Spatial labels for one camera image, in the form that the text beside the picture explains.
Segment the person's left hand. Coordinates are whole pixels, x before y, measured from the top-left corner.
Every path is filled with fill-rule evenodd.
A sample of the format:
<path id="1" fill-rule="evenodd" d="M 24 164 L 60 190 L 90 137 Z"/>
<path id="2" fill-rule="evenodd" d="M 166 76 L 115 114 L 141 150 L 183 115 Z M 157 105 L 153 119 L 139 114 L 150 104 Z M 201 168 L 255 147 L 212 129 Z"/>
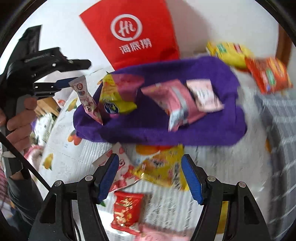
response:
<path id="1" fill-rule="evenodd" d="M 1 126 L 6 126 L 10 134 L 6 137 L 13 146 L 20 152 L 30 147 L 30 134 L 32 132 L 31 123 L 36 118 L 35 109 L 37 100 L 33 97 L 24 100 L 25 110 L 17 114 L 10 120 L 6 120 L 4 112 L 1 110 Z"/>

